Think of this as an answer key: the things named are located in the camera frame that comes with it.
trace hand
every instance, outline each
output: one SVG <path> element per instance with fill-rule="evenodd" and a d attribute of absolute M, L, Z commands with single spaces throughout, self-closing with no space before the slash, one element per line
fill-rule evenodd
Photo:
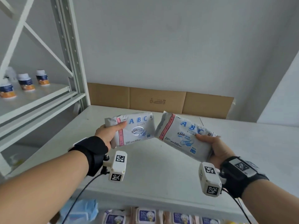
<path fill-rule="evenodd" d="M 218 169 L 223 161 L 225 161 L 227 158 L 235 156 L 235 153 L 230 149 L 230 147 L 228 147 L 218 136 L 212 137 L 197 134 L 195 137 L 202 142 L 207 142 L 212 145 L 214 154 L 210 157 L 210 162 Z"/>
<path fill-rule="evenodd" d="M 127 121 L 124 121 L 120 124 L 106 127 L 105 124 L 100 126 L 96 131 L 95 131 L 95 136 L 99 137 L 100 139 L 103 140 L 105 145 L 108 147 L 108 150 L 111 149 L 110 141 L 114 137 L 115 133 L 123 128 L 125 128 L 127 125 Z"/>

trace forearm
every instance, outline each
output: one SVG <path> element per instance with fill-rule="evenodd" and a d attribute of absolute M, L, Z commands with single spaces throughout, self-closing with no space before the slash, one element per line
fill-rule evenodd
<path fill-rule="evenodd" d="M 251 183 L 242 200 L 259 224 L 298 222 L 299 199 L 268 180 Z"/>
<path fill-rule="evenodd" d="M 47 223 L 88 172 L 86 156 L 70 151 L 0 185 L 3 223 Z"/>

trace wrist strap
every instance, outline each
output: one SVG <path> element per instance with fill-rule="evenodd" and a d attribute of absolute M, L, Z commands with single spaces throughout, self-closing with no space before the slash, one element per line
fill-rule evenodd
<path fill-rule="evenodd" d="M 220 176 L 226 179 L 222 187 L 235 198 L 241 198 L 250 183 L 259 179 L 269 180 L 256 165 L 237 156 L 226 159 L 220 165 Z"/>
<path fill-rule="evenodd" d="M 76 143 L 69 151 L 77 150 L 82 152 L 88 161 L 88 176 L 94 177 L 103 165 L 104 155 L 108 152 L 108 148 L 97 136 L 92 136 Z"/>

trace blue letter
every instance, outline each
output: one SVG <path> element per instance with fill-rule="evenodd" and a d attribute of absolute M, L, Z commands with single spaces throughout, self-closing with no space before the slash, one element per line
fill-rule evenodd
<path fill-rule="evenodd" d="M 203 130 L 203 129 L 198 129 L 198 130 L 197 130 L 197 133 L 198 133 L 198 134 L 201 134 L 201 133 L 200 133 L 201 131 L 204 131 L 204 130 Z"/>
<path fill-rule="evenodd" d="M 194 130 L 195 129 L 195 126 L 193 126 L 193 125 L 191 125 L 190 127 L 189 127 L 189 130 Z"/>
<path fill-rule="evenodd" d="M 186 122 L 181 122 L 180 124 L 181 124 L 181 125 L 184 125 L 184 127 L 186 127 L 186 124 L 187 124 L 187 123 L 186 123 Z"/>

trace white table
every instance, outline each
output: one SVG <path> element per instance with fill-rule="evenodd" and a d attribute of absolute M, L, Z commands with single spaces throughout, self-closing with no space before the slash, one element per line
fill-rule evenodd
<path fill-rule="evenodd" d="M 101 106 L 88 107 L 11 175 L 17 175 L 39 163 L 66 153 L 73 143 L 94 135 L 95 130 L 104 124 L 104 118 L 133 112 L 136 111 Z M 156 125 L 161 117 L 162 113 L 154 113 Z M 200 117 L 185 117 L 199 124 L 201 122 Z M 298 160 L 298 152 L 295 153 L 295 146 L 299 128 L 210 118 L 202 118 L 202 123 L 222 135 L 222 139 L 237 154 L 246 155 L 258 166 L 263 167 L 275 183 L 294 192 L 293 189 L 298 186 L 298 179 L 292 179 L 291 176 L 295 174 L 296 169 L 298 170 L 298 165 L 295 163 L 295 160 Z M 282 142 L 288 140 L 284 149 L 281 149 L 283 148 L 280 143 L 282 137 L 285 138 Z M 110 182 L 107 176 L 101 176 L 87 188 L 88 191 L 84 192 L 82 197 L 98 199 L 101 207 L 105 207 L 103 203 L 110 202 L 247 222 L 239 207 L 226 193 L 222 193 L 218 198 L 202 193 L 198 177 L 198 161 L 158 139 L 127 145 L 120 150 L 128 154 L 123 182 Z M 111 150 L 108 154 L 113 157 L 114 153 L 115 150 Z M 280 158 L 288 160 L 281 164 L 283 160 L 279 160 Z M 287 170 L 289 164 L 293 165 L 293 169 L 290 169 L 289 174 L 281 176 L 286 181 L 283 183 L 275 173 Z M 86 177 L 79 188 L 83 188 L 91 179 Z"/>

